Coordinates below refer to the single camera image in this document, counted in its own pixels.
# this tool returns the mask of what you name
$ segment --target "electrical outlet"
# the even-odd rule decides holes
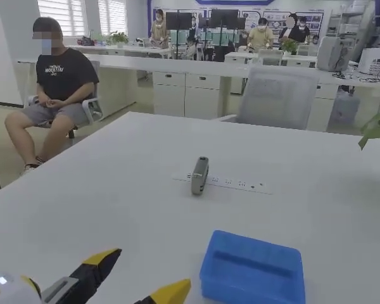
[[[173,176],[174,180],[191,182],[191,173],[190,174],[175,174]],[[211,176],[209,175],[206,180],[207,185],[224,187],[229,189],[249,191],[263,194],[272,194],[270,189],[263,182],[247,182],[245,180],[234,180],[234,179],[225,179],[222,177]]]

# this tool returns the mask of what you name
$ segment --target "face mask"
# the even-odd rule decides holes
[[[42,55],[51,55],[52,54],[52,40],[51,39],[42,39]]]

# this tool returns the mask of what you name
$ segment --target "blue container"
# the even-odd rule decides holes
[[[296,249],[214,231],[199,276],[203,296],[226,304],[305,304]]]

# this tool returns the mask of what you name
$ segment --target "window blind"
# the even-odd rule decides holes
[[[103,35],[118,31],[127,34],[125,0],[98,0],[100,26]]]
[[[83,0],[38,0],[42,17],[56,19],[64,36],[78,37],[86,34],[86,14]]]

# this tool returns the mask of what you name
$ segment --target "green plant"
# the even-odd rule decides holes
[[[128,43],[129,39],[128,36],[124,34],[124,32],[112,32],[110,33],[110,41],[114,44],[123,42],[123,43]]]
[[[363,138],[359,141],[359,146],[363,150],[369,139],[380,138],[380,114],[370,119],[360,131]]]
[[[291,39],[286,39],[283,41],[282,50],[290,53],[297,52],[297,42]]]

